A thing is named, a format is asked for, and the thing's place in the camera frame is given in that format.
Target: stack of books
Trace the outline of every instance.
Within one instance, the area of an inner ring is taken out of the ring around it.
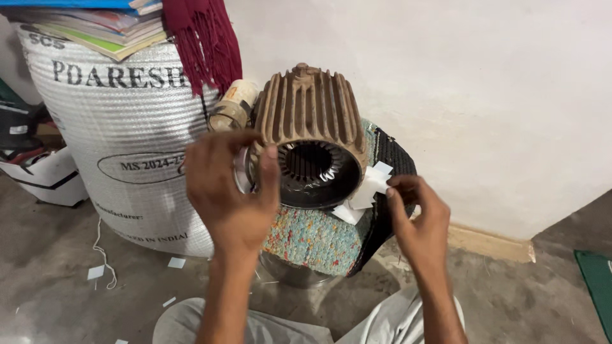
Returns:
[[[161,0],[0,0],[0,13],[117,61],[167,38]]]

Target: person's right hand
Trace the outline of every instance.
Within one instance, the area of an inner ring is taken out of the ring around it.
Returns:
[[[417,279],[426,283],[446,279],[448,205],[419,176],[395,176],[387,184],[391,186],[387,189],[387,202],[393,231]],[[414,221],[406,215],[405,202],[421,207]]]

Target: white thread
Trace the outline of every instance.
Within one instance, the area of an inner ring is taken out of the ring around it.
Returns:
[[[114,273],[113,267],[108,265],[108,263],[106,262],[106,252],[104,252],[103,248],[98,246],[98,241],[100,241],[100,224],[101,223],[102,223],[102,218],[98,220],[98,239],[95,240],[93,249],[102,253],[102,255],[104,256],[104,265],[106,265],[106,267],[111,269],[111,271],[113,272],[113,280],[111,281],[111,283],[106,285],[107,289],[113,289],[115,286],[117,286],[117,275]]]

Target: knee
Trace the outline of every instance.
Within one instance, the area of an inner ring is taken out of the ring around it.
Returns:
[[[157,320],[153,344],[191,344],[200,328],[204,299],[194,297],[168,308]]]

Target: cylindrical capacitor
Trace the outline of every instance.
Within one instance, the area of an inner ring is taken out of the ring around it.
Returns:
[[[242,79],[234,81],[212,110],[208,129],[223,132],[246,127],[257,94],[254,83]]]

